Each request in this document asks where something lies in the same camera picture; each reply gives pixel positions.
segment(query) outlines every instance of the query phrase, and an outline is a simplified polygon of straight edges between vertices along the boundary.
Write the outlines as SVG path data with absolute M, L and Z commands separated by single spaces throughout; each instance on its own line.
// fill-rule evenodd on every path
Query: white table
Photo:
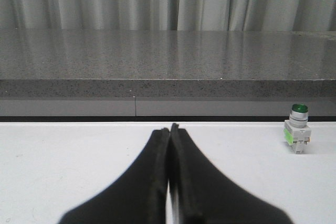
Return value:
M 53 224 L 121 175 L 153 123 L 0 123 L 0 223 Z M 182 122 L 234 182 L 285 210 L 296 224 L 336 222 L 336 122 L 310 122 L 293 154 L 281 122 Z M 168 204 L 167 222 L 171 223 Z

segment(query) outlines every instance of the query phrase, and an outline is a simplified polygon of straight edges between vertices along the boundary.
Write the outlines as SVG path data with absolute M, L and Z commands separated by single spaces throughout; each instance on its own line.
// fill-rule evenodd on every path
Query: curtain fold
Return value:
M 336 0 L 0 0 L 0 28 L 336 29 Z

